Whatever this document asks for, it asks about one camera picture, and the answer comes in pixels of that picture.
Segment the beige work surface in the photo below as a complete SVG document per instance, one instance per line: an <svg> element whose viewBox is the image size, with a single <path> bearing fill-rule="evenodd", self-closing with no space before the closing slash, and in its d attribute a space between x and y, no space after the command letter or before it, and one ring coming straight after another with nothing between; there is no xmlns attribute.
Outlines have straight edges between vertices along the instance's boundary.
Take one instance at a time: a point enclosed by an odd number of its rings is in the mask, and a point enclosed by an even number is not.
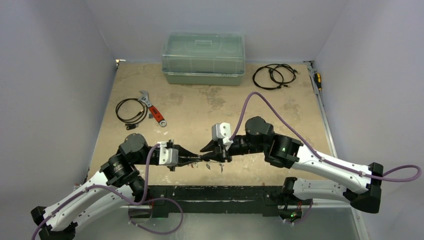
<svg viewBox="0 0 424 240"><path fill-rule="evenodd" d="M297 79L290 83L288 88L272 91L258 88L252 82L252 75L260 66L262 64L248 64L240 86L217 86L168 84L161 71L161 64L121 64L98 134L88 177L98 171L100 166L117 152L126 136L132 133L142 134L150 146L159 141L174 139L175 144L193 153L199 153L212 139L212 125L226 122L230 123L231 130L234 130L247 95L254 91L263 94L282 118L316 150L329 154L326 132L307 66L293 64L292 67L300 72ZM281 72L286 79L292 78L288 71L282 69ZM258 73L256 79L263 86L276 85L270 80L266 70ZM140 90L148 91L150 101L167 121L166 127L159 126L154 118L146 117L138 128L128 131L124 123L117 119L117 103L126 98L139 98ZM140 111L140 108L136 102L127 102L121 107L120 114L123 118L130 118ZM255 116L261 116L266 122L274 125L276 133L296 137L258 96L250 99L238 134L245 134L245 122ZM264 161L263 153L234 156L232 162L224 163L223 173L217 163L211 163L210 170L204 162L197 165L198 168L189 165L177 167L175 172L169 171L165 166L151 166L149 185L270 186L282 185L286 177L292 176L322 179L309 172L271 166ZM140 165L137 168L144 177L145 166Z"/></svg>

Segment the white wall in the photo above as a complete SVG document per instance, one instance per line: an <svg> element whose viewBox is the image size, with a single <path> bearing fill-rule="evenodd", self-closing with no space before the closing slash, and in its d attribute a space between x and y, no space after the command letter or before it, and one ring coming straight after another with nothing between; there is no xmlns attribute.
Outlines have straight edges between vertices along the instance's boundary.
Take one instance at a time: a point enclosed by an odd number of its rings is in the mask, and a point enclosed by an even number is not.
<svg viewBox="0 0 424 240"><path fill-rule="evenodd" d="M83 0L2 0L0 35L0 239L26 240L84 180L115 63Z"/></svg>
<svg viewBox="0 0 424 240"><path fill-rule="evenodd" d="M424 167L423 13L421 0L350 0L337 20L315 66L341 158ZM373 240L422 239L423 184L383 183L380 213L365 219Z"/></svg>
<svg viewBox="0 0 424 240"><path fill-rule="evenodd" d="M87 0L115 58L160 61L169 32L240 32L249 61L313 60L348 0Z"/></svg>

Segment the plastic storage box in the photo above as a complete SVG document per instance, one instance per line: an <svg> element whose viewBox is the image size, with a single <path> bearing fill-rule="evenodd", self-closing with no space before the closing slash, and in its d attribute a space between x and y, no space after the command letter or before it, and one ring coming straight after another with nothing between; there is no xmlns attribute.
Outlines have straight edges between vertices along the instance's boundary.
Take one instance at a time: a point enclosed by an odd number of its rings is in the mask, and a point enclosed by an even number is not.
<svg viewBox="0 0 424 240"><path fill-rule="evenodd" d="M239 34L172 33L162 48L170 84L240 85L245 41Z"/></svg>

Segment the black and yellow screwdriver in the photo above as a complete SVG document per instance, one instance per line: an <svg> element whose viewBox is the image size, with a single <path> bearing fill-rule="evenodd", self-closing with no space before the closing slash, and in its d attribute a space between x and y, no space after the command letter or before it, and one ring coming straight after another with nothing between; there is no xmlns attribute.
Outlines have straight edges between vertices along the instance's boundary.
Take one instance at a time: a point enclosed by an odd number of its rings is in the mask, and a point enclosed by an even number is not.
<svg viewBox="0 0 424 240"><path fill-rule="evenodd" d="M323 101L323 92L321 91L323 87L321 86L321 75L317 72L313 75L313 81L316 84L316 87L318 88L319 96L321 98L322 105L324 105Z"/></svg>

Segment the coiled black cable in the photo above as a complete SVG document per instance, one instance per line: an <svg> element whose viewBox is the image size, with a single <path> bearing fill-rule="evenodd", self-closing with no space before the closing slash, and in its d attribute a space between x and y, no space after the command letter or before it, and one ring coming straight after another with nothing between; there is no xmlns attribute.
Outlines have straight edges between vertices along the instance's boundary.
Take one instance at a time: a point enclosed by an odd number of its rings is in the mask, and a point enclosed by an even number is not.
<svg viewBox="0 0 424 240"><path fill-rule="evenodd" d="M284 77L283 77L283 75L281 74L281 72L279 72L277 69L278 68L284 68L284 69L287 69L290 73L292 73L293 74L293 78L290 80L290 81L284 81ZM268 72L269 72L269 77L271 78L271 80L274 82L274 83L276 83L276 84L278 84L278 86L276 86L276 87L265 87L265 86L261 86L261 85L259 85L257 82L256 82L256 80L255 80L255 77L256 77L256 74L257 73L259 73L259 71L261 71L262 69L268 69ZM274 72L277 72L280 76L281 76L281 81L277 81L275 78L274 78ZM253 74L253 76L252 76L252 80L253 80L253 83L256 85L256 87L258 87L258 88L261 88L261 89L265 89L265 90L274 90L274 89L280 89L280 88L282 88L282 87L288 87L289 85L289 83L291 83L291 82L293 82L294 80L296 80L296 74L299 74L299 72L296 70L296 69L294 69L294 68L292 68L290 65L288 65L288 64L278 64L278 63L273 63L273 64L268 64L268 65L265 65L265 66L261 66L260 68L258 68L255 72L254 72L254 74Z"/></svg>
<svg viewBox="0 0 424 240"><path fill-rule="evenodd" d="M139 103L141 106L142 106L142 110L141 111L139 111L138 113L137 113L137 115L135 115L135 116L133 116L133 117L131 117L131 118L128 118L128 119L125 119L125 118L122 118L122 117L120 117L119 116L119 109L121 108L121 106L124 104L124 103L126 103L126 102L128 102L128 101L130 101L130 100L133 100L133 101L136 101L137 103ZM125 126L126 126L126 129L127 130L131 130L131 129L135 129L136 127L138 127L139 126L139 124L146 118L146 116L147 116L147 112L148 112L148 107L147 107L147 105L144 103L144 102L142 102L142 101L139 101L137 98L126 98L126 99L124 99L124 100L122 100L122 101L120 101L117 105L116 105L116 107L115 107L115 114L116 114L116 117L121 121L121 122L123 122L123 123L125 123Z"/></svg>

